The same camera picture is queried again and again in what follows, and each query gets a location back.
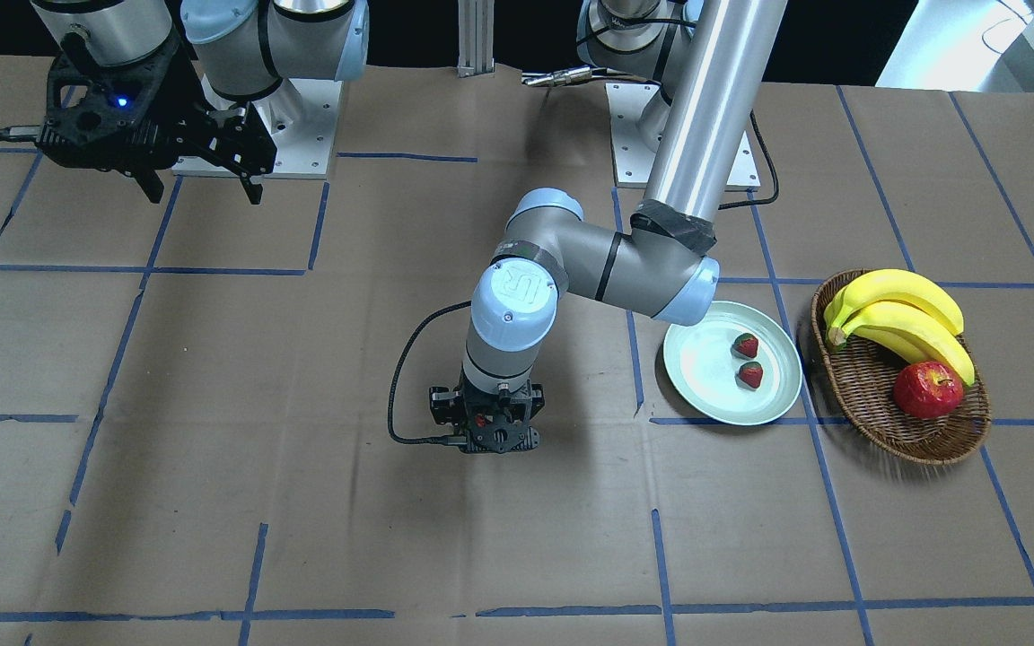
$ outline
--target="black tape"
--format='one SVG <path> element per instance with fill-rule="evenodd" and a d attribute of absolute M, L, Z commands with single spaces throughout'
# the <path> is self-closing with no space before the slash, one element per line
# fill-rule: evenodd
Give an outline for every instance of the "black tape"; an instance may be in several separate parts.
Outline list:
<path fill-rule="evenodd" d="M 718 244 L 718 237 L 710 221 L 678 213 L 664 202 L 641 202 L 636 208 L 636 213 L 630 218 L 630 223 L 633 228 L 668 236 L 698 255 L 706 254 Z"/>
<path fill-rule="evenodd" d="M 612 275 L 612 266 L 616 263 L 616 250 L 620 249 L 620 239 L 624 236 L 616 232 L 612 235 L 612 242 L 609 244 L 609 254 L 604 257 L 604 269 L 601 270 L 601 281 L 596 285 L 596 294 L 592 300 L 603 302 L 604 290 L 609 285 L 609 275 Z"/>
<path fill-rule="evenodd" d="M 548 271 L 549 277 L 556 282 L 557 294 L 564 295 L 569 290 L 569 274 L 557 262 L 553 254 L 529 241 L 505 241 L 493 251 L 493 259 L 498 262 L 506 257 L 520 257 L 525 260 L 538 263 L 543 269 Z"/>
<path fill-rule="evenodd" d="M 83 0 L 82 3 L 51 3 L 51 0 L 30 0 L 30 3 L 52 13 L 93 13 L 118 7 L 122 0 Z"/>
<path fill-rule="evenodd" d="M 473 352 L 468 351 L 468 343 L 465 343 L 465 357 L 468 357 L 468 363 L 473 364 L 474 368 L 477 368 L 478 371 L 480 371 L 481 373 L 483 373 L 483 375 L 485 375 L 486 377 L 493 377 L 493 379 L 499 379 L 499 380 L 513 379 L 513 377 L 520 377 L 522 375 L 522 373 L 524 373 L 524 372 L 518 372 L 518 373 L 516 373 L 516 375 L 509 375 L 508 377 L 506 377 L 506 376 L 501 376 L 501 375 L 494 375 L 492 372 L 486 371 L 485 368 L 481 368 L 480 365 L 477 365 L 477 361 L 473 360 Z"/>
<path fill-rule="evenodd" d="M 214 94 L 218 97 L 224 98 L 226 101 L 234 101 L 235 103 L 247 103 L 249 101 L 255 101 L 258 98 L 267 98 L 270 94 L 274 94 L 278 87 L 282 86 L 282 79 L 277 79 L 270 87 L 266 90 L 254 92 L 253 94 L 230 94 L 227 92 L 222 92 L 214 87 Z"/>
<path fill-rule="evenodd" d="M 669 64 L 669 53 L 672 52 L 672 41 L 677 39 L 678 26 L 670 24 L 666 26 L 664 42 L 661 43 L 661 54 L 657 57 L 657 66 L 652 68 L 652 78 L 661 81 L 664 75 L 664 68 Z"/>
<path fill-rule="evenodd" d="M 290 18 L 292 21 L 298 21 L 300 24 L 324 24 L 324 22 L 329 22 L 336 20 L 348 13 L 351 9 L 354 8 L 354 4 L 357 4 L 357 0 L 348 0 L 347 3 L 340 5 L 336 9 L 330 9 L 329 11 L 318 11 L 316 13 L 299 13 L 298 11 L 291 11 L 290 9 L 284 9 L 280 4 L 275 4 L 274 8 L 279 13 L 282 13 L 283 18 Z"/>
<path fill-rule="evenodd" d="M 274 65 L 274 53 L 270 50 L 270 0 L 257 4 L 257 43 L 262 47 L 262 64 L 270 76 L 282 78 Z"/>

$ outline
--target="wicker basket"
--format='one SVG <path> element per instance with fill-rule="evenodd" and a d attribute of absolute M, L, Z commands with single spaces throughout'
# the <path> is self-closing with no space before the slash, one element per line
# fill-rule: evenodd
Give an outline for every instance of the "wicker basket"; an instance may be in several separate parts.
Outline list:
<path fill-rule="evenodd" d="M 980 372 L 955 410 L 935 420 L 919 420 L 902 411 L 891 399 L 904 361 L 893 351 L 853 335 L 844 348 L 825 343 L 824 308 L 837 291 L 866 269 L 845 271 L 824 281 L 809 311 L 812 349 L 820 357 L 837 404 L 849 422 L 880 449 L 922 465 L 951 465 L 980 449 L 992 429 L 989 392 Z M 964 335 L 956 337 L 965 349 Z"/>

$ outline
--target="strawberry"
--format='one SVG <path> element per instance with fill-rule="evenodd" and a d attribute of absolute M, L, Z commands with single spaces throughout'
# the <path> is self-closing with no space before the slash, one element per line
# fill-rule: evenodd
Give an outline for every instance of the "strawberry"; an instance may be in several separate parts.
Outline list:
<path fill-rule="evenodd" d="M 760 347 L 760 341 L 748 332 L 733 339 L 733 351 L 741 357 L 756 359 L 756 348 L 758 347 Z"/>
<path fill-rule="evenodd" d="M 756 390 L 760 388 L 760 379 L 764 377 L 764 368 L 760 367 L 760 364 L 755 363 L 755 361 L 748 361 L 748 363 L 742 364 L 739 367 L 739 372 L 736 372 L 736 377 L 739 380 L 744 381 L 748 388 Z"/>

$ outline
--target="cable connector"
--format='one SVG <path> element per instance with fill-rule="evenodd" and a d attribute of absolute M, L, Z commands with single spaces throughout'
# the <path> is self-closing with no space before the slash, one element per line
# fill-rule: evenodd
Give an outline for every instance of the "cable connector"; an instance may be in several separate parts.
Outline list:
<path fill-rule="evenodd" d="M 592 81 L 592 76 L 602 70 L 589 65 L 570 68 L 549 73 L 522 74 L 521 83 L 530 87 L 559 87 L 562 85 L 579 85 Z"/>
<path fill-rule="evenodd" d="M 41 126 L 0 127 L 0 142 L 37 142 Z"/>

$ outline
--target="metal connector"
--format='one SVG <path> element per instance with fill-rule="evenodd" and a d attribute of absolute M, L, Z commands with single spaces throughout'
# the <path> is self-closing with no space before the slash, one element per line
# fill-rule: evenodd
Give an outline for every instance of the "metal connector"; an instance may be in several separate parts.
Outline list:
<path fill-rule="evenodd" d="M 590 65 L 582 65 L 579 68 L 570 68 L 542 74 L 529 74 L 521 79 L 521 83 L 530 87 L 558 87 L 561 85 L 578 85 L 591 81 L 596 69 Z"/>

